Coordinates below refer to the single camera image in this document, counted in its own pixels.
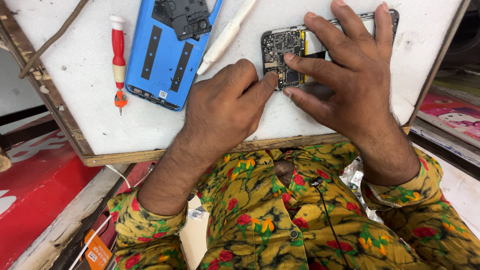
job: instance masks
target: black adhesive strip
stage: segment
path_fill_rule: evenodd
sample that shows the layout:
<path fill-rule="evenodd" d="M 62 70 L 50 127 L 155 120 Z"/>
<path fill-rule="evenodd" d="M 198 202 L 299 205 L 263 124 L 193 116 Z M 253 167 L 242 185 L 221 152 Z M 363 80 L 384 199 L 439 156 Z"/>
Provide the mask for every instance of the black adhesive strip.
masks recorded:
<path fill-rule="evenodd" d="M 172 85 L 170 86 L 170 90 L 178 92 L 181 80 L 183 78 L 183 73 L 185 72 L 185 68 L 187 67 L 188 59 L 190 58 L 190 54 L 192 53 L 193 44 L 185 42 L 183 45 L 183 51 L 180 55 L 180 60 L 177 65 L 177 69 L 175 71 L 175 75 L 172 78 Z"/>
<path fill-rule="evenodd" d="M 152 72 L 153 62 L 155 60 L 156 49 L 158 48 L 158 42 L 162 35 L 162 29 L 156 25 L 152 28 L 152 34 L 150 35 L 150 41 L 148 42 L 147 54 L 145 55 L 144 68 L 142 69 L 142 78 L 150 80 L 150 73 Z"/>

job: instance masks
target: blue phone back cover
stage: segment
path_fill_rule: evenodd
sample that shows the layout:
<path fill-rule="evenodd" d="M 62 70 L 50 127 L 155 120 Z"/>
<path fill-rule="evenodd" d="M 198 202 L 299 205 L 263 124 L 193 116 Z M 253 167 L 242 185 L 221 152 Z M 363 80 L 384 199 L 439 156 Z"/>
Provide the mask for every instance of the blue phone back cover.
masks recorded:
<path fill-rule="evenodd" d="M 222 2 L 223 0 L 216 0 L 208 16 L 211 25 L 214 25 Z M 179 41 L 173 28 L 152 18 L 154 3 L 155 0 L 142 0 L 140 4 L 125 76 L 125 89 L 167 109 L 180 111 L 192 86 L 210 32 L 202 34 L 198 41 L 193 38 Z M 152 52 L 154 55 L 149 62 L 147 59 Z"/>

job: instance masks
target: yellow floral shirt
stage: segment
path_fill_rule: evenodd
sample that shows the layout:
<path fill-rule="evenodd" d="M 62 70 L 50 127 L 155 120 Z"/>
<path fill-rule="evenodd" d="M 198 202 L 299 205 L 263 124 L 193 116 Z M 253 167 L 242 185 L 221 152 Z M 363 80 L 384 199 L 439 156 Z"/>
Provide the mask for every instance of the yellow floral shirt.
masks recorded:
<path fill-rule="evenodd" d="M 480 241 L 444 198 L 442 169 L 416 152 L 421 169 L 411 181 L 362 181 L 365 202 L 384 224 L 368 219 L 339 179 L 358 155 L 350 143 L 226 154 L 195 190 L 210 213 L 208 251 L 198 268 L 480 269 Z M 275 160 L 295 165 L 288 187 L 274 174 Z M 318 177 L 326 209 L 308 185 Z M 137 189 L 117 195 L 108 207 L 119 233 L 116 269 L 187 269 L 178 236 L 186 209 L 168 217 L 150 213 L 138 203 Z"/>

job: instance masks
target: fingernail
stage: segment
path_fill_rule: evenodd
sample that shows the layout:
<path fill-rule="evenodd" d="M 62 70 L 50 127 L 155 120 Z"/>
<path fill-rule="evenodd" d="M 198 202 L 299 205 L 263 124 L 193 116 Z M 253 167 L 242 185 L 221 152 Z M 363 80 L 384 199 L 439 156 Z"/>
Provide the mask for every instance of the fingernail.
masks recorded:
<path fill-rule="evenodd" d="M 307 17 L 309 18 L 315 18 L 317 16 L 317 14 L 313 13 L 313 12 L 307 12 Z"/>
<path fill-rule="evenodd" d="M 343 2 L 343 0 L 335 0 L 335 3 L 339 6 L 339 7 L 343 7 L 343 6 L 346 6 L 347 4 L 345 4 L 345 2 Z"/>
<path fill-rule="evenodd" d="M 388 5 L 387 3 L 385 3 L 385 1 L 383 1 L 382 6 L 384 7 L 385 12 L 390 13 L 390 11 L 388 10 Z"/>
<path fill-rule="evenodd" d="M 283 59 L 290 61 L 290 60 L 293 59 L 293 54 L 287 53 L 287 54 L 285 54 L 285 55 L 283 56 Z"/>
<path fill-rule="evenodd" d="M 290 91 L 286 90 L 286 89 L 283 89 L 283 94 L 285 96 L 287 96 L 288 98 L 292 98 L 292 93 L 290 93 Z"/>

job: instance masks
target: qr code sticker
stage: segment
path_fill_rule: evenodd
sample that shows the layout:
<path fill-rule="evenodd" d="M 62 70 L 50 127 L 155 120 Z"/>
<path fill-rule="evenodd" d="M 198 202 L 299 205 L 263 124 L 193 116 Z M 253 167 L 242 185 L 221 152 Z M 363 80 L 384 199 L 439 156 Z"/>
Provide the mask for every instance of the qr code sticker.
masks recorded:
<path fill-rule="evenodd" d="M 97 255 L 95 255 L 92 251 L 90 251 L 90 253 L 88 253 L 88 257 L 90 259 L 92 259 L 92 261 L 96 261 L 96 259 L 98 258 Z"/>
<path fill-rule="evenodd" d="M 166 97 L 167 97 L 167 93 L 164 92 L 164 91 L 160 91 L 160 94 L 159 94 L 158 96 L 161 97 L 161 98 L 166 98 Z"/>

